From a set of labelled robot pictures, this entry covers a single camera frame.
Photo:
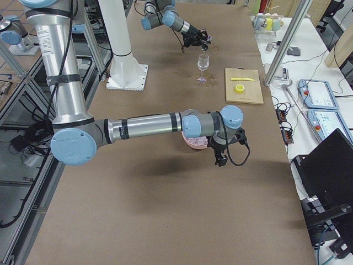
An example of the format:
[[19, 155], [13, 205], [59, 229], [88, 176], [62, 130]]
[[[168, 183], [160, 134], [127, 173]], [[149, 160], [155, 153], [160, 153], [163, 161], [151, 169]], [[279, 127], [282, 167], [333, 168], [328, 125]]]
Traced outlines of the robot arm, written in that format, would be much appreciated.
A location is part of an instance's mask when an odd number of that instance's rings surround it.
[[183, 36], [182, 47], [198, 46], [207, 51], [212, 37], [206, 29], [198, 29], [179, 16], [175, 1], [145, 1], [141, 24], [144, 30], [165, 25]]
[[188, 138], [204, 136], [213, 148], [216, 165], [231, 160], [229, 146], [247, 145], [242, 111], [233, 105], [201, 114], [190, 109], [121, 120], [95, 120], [87, 111], [76, 52], [74, 26], [83, 25], [82, 1], [23, 1], [25, 15], [37, 33], [56, 115], [51, 152], [67, 165], [82, 165], [98, 148], [117, 140], [181, 131]]

